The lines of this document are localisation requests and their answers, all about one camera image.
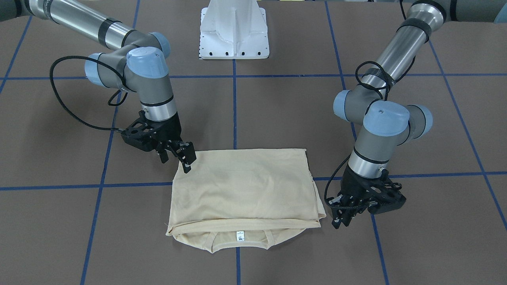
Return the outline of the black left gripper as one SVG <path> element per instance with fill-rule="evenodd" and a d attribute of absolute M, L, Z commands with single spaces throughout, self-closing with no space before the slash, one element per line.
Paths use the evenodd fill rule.
<path fill-rule="evenodd" d="M 341 180 L 341 189 L 335 198 L 335 206 L 331 207 L 332 226 L 339 229 L 340 225 L 349 226 L 355 212 L 379 212 L 381 194 L 380 177 L 370 179 L 355 173 L 346 166 Z"/>

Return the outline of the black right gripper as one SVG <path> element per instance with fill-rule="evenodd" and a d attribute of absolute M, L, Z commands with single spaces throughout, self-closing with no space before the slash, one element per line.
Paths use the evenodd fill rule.
<path fill-rule="evenodd" d="M 155 148 L 161 163 L 169 160 L 167 150 L 174 151 L 175 156 L 182 164 L 183 172 L 189 173 L 191 164 L 197 159 L 194 144 L 191 141 L 181 139 L 181 123 L 179 114 L 176 112 L 171 118 L 164 121 L 153 121 L 152 126 L 156 129 L 153 137 L 158 141 Z"/>

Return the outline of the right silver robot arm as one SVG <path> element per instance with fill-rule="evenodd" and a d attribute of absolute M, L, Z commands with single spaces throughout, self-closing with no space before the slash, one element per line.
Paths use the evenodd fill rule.
<path fill-rule="evenodd" d="M 119 103 L 113 101 L 121 92 L 138 94 L 141 103 L 138 118 L 124 129 L 111 127 L 109 131 L 119 132 L 125 143 L 141 151 L 156 151 L 162 163 L 167 162 L 168 153 L 172 153 L 184 173 L 191 170 L 191 164 L 196 160 L 195 148 L 192 142 L 181 138 L 181 123 L 166 63 L 170 43 L 163 34 L 144 34 L 75 0 L 1 1 L 1 21 L 28 15 L 51 20 L 111 51 L 87 57 L 66 56 L 51 65 L 50 84 L 56 99 L 69 115 L 84 124 L 58 94 L 54 70 L 65 60 L 81 59 L 85 61 L 85 74 L 91 83 L 116 89 L 108 105 L 118 106 Z"/>

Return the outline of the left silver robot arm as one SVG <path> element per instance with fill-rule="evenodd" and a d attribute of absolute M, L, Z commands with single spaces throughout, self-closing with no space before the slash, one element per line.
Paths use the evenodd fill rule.
<path fill-rule="evenodd" d="M 505 0 L 417 0 L 382 54 L 360 64 L 357 85 L 333 103 L 336 116 L 362 125 L 351 154 L 340 164 L 344 173 L 336 197 L 324 194 L 335 229 L 349 226 L 368 211 L 376 215 L 406 202 L 402 184 L 389 178 L 387 166 L 399 145 L 419 139 L 432 128 L 433 115 L 423 105 L 400 105 L 388 94 L 411 69 L 417 52 L 447 22 L 506 22 Z"/>

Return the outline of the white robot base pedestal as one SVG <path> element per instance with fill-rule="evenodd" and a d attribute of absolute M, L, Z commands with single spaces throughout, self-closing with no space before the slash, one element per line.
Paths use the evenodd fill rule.
<path fill-rule="evenodd" d="M 211 0 L 200 13 L 199 58 L 267 59 L 266 11 L 256 0 Z"/>

